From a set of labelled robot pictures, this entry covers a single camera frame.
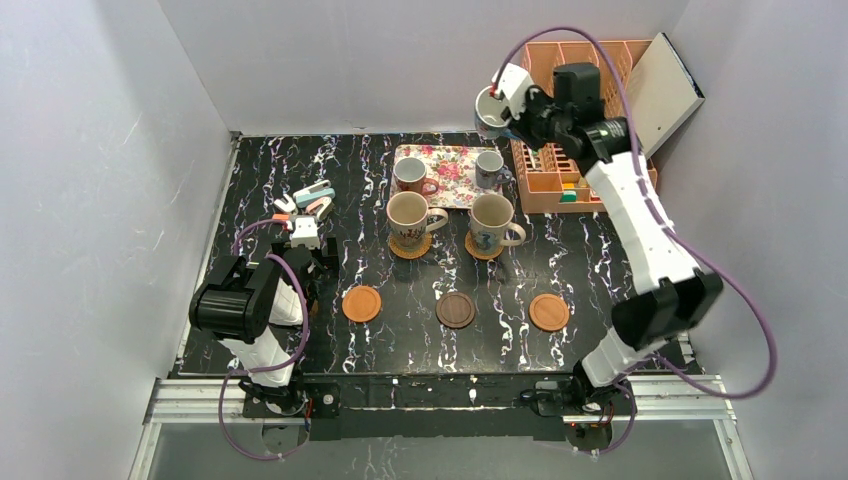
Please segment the terracotta round coaster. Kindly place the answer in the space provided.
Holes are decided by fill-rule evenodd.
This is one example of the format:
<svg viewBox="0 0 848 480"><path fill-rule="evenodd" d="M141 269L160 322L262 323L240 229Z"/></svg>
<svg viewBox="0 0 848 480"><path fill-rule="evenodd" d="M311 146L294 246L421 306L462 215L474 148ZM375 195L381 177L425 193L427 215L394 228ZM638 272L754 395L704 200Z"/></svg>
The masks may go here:
<svg viewBox="0 0 848 480"><path fill-rule="evenodd" d="M370 286L353 287L342 300L344 316L354 323L368 323L374 320L381 309L381 296L376 289Z"/></svg>

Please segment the woven rattan coaster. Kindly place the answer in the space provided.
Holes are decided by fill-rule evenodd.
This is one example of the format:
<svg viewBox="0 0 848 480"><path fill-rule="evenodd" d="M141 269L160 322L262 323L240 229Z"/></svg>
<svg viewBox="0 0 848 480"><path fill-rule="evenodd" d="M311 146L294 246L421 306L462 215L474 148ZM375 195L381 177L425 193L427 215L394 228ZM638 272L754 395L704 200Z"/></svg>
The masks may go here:
<svg viewBox="0 0 848 480"><path fill-rule="evenodd" d="M399 243L399 240L394 236L389 236L388 241L390 251L397 257L406 260L413 260L423 257L432 246L432 234L426 233L417 245L404 247Z"/></svg>
<svg viewBox="0 0 848 480"><path fill-rule="evenodd" d="M476 247L476 244L473 240L473 235L472 235L471 231L466 233L466 236L465 236L465 239L464 239L464 246L465 246L465 249L466 249L466 251L468 252L469 255L471 255L473 258L475 258L477 260L484 260L484 261L496 259L504 251L504 246L498 246L492 252L489 252L489 253L486 253L486 252L479 250Z"/></svg>

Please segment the beige mug with number three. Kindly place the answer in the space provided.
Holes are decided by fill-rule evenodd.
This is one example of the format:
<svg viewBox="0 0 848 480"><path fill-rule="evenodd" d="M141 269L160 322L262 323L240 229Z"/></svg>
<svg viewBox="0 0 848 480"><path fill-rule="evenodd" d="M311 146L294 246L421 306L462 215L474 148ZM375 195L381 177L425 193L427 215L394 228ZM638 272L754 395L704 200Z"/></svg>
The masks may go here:
<svg viewBox="0 0 848 480"><path fill-rule="evenodd" d="M499 194L483 194L470 209L470 231L476 247L486 253L498 246L516 247L527 239L525 229L513 222L514 206Z"/></svg>

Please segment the dark walnut round coaster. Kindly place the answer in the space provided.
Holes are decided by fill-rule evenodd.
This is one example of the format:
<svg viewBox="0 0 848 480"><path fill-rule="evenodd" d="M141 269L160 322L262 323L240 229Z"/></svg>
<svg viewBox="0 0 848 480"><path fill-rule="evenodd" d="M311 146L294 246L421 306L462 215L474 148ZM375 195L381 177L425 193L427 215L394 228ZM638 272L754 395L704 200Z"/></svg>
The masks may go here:
<svg viewBox="0 0 848 480"><path fill-rule="evenodd" d="M451 329L467 327L476 316L476 307L471 298L458 291L443 294L436 303L435 311L438 321Z"/></svg>

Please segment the light wooden round coaster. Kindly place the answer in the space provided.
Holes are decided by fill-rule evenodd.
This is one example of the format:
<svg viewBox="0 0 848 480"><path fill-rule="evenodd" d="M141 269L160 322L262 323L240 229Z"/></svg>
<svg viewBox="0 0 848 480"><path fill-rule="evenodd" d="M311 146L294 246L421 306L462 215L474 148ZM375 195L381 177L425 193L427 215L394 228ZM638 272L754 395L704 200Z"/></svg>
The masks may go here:
<svg viewBox="0 0 848 480"><path fill-rule="evenodd" d="M568 304L559 296L537 295L528 307L531 322L540 330L556 332L565 328L570 319Z"/></svg>

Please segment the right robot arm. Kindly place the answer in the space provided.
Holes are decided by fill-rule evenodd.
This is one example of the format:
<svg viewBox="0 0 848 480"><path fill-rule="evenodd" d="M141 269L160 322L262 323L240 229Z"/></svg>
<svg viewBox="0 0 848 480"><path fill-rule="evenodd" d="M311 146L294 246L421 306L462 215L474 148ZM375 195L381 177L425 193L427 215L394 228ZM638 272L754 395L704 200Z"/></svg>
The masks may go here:
<svg viewBox="0 0 848 480"><path fill-rule="evenodd" d="M592 63L560 65L554 93L535 85L512 63L493 76L491 96L507 128L531 148L557 144L601 199L630 263L635 296L614 306L612 326L572 370L568 382L544 394L566 409L606 406L629 371L695 326L723 289L672 239L673 227L645 175L646 160L628 100L623 116L608 118L600 70Z"/></svg>

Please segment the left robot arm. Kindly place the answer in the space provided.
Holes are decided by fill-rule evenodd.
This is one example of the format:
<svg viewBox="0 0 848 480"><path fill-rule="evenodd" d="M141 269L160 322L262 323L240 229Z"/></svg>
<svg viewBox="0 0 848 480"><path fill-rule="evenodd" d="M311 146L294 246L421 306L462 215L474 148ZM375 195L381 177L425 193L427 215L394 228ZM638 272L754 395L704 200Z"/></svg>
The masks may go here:
<svg viewBox="0 0 848 480"><path fill-rule="evenodd" d="M239 381L248 397L274 413L294 415L307 405L296 363L275 371L254 370L292 360L294 356L284 350L273 329L301 327L303 305L315 311L322 278L339 272L339 247L336 238L329 236L314 250L275 243L272 254L293 271L301 293L275 260L262 259L251 266L243 256L225 255L213 263L195 292L188 317L192 327L210 335L237 357L248 372Z"/></svg>

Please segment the white pink stapler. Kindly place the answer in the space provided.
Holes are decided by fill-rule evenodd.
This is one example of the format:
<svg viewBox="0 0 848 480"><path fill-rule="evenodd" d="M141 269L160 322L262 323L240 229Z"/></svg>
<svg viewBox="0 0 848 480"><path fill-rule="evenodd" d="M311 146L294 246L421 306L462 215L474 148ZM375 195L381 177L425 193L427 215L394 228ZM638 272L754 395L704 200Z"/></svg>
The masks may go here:
<svg viewBox="0 0 848 480"><path fill-rule="evenodd" d="M317 223L321 223L326 220L332 209L333 198L330 196L323 196L310 203L306 207L306 213L309 216L314 217Z"/></svg>

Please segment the peach desk file organizer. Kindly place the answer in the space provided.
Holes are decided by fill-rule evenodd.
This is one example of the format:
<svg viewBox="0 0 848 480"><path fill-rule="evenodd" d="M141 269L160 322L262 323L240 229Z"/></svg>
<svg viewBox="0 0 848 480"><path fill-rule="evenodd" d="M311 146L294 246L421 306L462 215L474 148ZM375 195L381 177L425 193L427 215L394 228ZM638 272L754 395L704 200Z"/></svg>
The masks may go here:
<svg viewBox="0 0 848 480"><path fill-rule="evenodd" d="M601 43L624 84L650 40L607 40ZM588 41L536 41L527 43L518 56L534 83L549 95L554 93L553 68L562 64L591 62L600 70L601 94L608 118L621 116L618 88L601 54ZM575 162L563 150L549 144L533 150L519 140L511 142L522 211L526 214L602 212L596 192L581 177ZM564 190L574 190L579 200L560 203Z"/></svg>

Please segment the white staple remover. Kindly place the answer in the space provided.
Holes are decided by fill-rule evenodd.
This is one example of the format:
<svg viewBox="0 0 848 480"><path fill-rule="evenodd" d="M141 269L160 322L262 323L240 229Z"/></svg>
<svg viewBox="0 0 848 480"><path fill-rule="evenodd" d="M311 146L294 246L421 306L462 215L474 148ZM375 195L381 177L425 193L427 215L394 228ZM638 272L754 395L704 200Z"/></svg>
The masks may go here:
<svg viewBox="0 0 848 480"><path fill-rule="evenodd" d="M294 199L287 193L284 193L280 198L275 199L272 205L277 213L281 214L296 214L298 206Z"/></svg>

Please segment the green eraser block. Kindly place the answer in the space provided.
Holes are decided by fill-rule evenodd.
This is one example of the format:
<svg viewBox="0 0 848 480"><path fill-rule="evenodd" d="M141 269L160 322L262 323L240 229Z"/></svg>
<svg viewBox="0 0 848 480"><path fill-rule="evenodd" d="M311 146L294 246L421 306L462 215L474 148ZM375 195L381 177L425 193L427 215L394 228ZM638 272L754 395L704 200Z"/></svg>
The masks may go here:
<svg viewBox="0 0 848 480"><path fill-rule="evenodd" d="M564 190L560 197L560 203L574 203L579 200L578 194L574 190Z"/></svg>

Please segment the floral serving tray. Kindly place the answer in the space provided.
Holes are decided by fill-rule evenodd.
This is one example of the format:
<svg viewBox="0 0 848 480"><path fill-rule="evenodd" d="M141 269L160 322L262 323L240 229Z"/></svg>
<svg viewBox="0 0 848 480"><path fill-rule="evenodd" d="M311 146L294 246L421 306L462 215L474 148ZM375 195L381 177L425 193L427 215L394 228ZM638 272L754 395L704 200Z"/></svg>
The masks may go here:
<svg viewBox="0 0 848 480"><path fill-rule="evenodd" d="M503 194L502 185L493 189L481 189L476 185L476 160L485 152L500 154L492 147L402 144L395 149L394 160L420 160L425 166L426 177L439 183L438 191L426 196L430 206L470 209L475 198L481 194Z"/></svg>

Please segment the pink floral mug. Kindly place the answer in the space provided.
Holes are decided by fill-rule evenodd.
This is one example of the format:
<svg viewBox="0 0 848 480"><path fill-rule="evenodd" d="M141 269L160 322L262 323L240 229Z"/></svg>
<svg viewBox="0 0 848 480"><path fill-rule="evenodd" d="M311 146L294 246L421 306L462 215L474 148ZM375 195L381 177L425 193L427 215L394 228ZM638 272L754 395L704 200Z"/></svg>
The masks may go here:
<svg viewBox="0 0 848 480"><path fill-rule="evenodd" d="M428 177L426 165L418 158L398 160L393 167L396 188L401 192L411 191L424 197L438 193L440 184Z"/></svg>

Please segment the white board binder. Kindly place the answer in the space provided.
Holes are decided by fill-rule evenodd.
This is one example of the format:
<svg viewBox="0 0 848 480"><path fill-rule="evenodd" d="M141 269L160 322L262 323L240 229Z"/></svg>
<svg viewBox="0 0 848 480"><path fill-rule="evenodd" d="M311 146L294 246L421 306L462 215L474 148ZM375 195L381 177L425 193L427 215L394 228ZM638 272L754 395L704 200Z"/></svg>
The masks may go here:
<svg viewBox="0 0 848 480"><path fill-rule="evenodd" d="M669 37L661 32L635 63L627 99L642 151L653 156L705 101Z"/></svg>

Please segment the aluminium front rail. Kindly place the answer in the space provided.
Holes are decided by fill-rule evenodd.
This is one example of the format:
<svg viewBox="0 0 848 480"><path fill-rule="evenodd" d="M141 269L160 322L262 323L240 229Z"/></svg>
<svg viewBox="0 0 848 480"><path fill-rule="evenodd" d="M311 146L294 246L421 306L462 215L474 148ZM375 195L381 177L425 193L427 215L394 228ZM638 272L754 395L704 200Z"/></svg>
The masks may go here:
<svg viewBox="0 0 848 480"><path fill-rule="evenodd" d="M670 374L637 374L622 391L586 407L564 402L563 374L316 374L292 407L277 413L237 385L216 378L159 381L148 406L130 475L150 477L167 425L235 429L291 427L299 440L394 437L574 439L586 451L610 443L616 427L640 422L703 422L718 438L729 475L751 468L727 400Z"/></svg>

